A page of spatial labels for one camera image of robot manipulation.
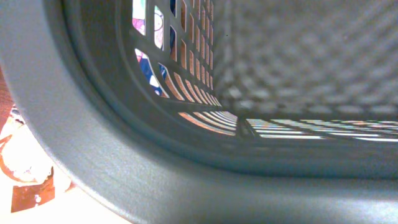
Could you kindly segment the grey plastic shopping basket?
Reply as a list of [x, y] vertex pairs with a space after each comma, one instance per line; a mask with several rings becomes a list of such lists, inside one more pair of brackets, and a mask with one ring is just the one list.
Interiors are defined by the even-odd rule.
[[150, 89], [133, 0], [1, 2], [28, 127], [134, 223], [396, 223], [397, 2], [175, 1]]

